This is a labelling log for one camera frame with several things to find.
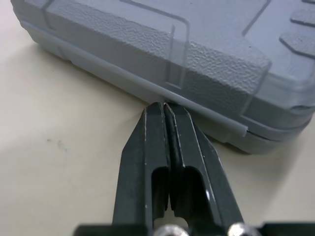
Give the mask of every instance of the white table surface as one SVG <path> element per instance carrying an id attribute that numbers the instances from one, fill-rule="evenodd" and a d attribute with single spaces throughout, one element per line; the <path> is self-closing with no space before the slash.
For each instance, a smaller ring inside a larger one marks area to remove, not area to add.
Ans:
<path id="1" fill-rule="evenodd" d="M 0 0 L 0 235 L 110 223 L 121 151 L 146 105 L 43 51 Z M 215 146 L 247 222 L 315 221 L 315 121 L 268 155 Z"/>

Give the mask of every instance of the metal rivet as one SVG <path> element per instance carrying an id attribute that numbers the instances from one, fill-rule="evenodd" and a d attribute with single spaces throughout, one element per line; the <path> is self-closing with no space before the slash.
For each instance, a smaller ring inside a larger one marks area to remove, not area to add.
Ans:
<path id="1" fill-rule="evenodd" d="M 235 223 L 228 229 L 227 236 L 261 236 L 261 234 L 250 225 Z"/>
<path id="2" fill-rule="evenodd" d="M 189 236 L 189 234 L 178 225 L 167 224 L 155 230 L 153 236 Z"/>

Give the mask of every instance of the tool case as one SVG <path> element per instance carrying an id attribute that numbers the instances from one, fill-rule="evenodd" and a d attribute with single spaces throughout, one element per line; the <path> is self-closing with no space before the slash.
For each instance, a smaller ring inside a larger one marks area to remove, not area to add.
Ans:
<path id="1" fill-rule="evenodd" d="M 314 0 L 11 0 L 44 49 L 249 153 L 315 111 Z"/>

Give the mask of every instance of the textured case surface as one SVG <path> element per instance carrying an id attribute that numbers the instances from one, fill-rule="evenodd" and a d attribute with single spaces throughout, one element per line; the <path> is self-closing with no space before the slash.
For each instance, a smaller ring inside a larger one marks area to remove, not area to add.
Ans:
<path id="1" fill-rule="evenodd" d="M 185 105 L 251 153 L 315 110 L 315 4 L 301 0 L 11 0 L 46 50 L 148 101 Z"/>

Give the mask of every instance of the gray plastic case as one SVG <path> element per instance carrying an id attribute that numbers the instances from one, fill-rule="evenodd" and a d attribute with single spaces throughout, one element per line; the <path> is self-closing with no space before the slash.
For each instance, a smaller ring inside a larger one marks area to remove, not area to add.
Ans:
<path id="1" fill-rule="evenodd" d="M 315 111 L 313 0 L 11 0 L 32 39 L 249 153 Z"/>

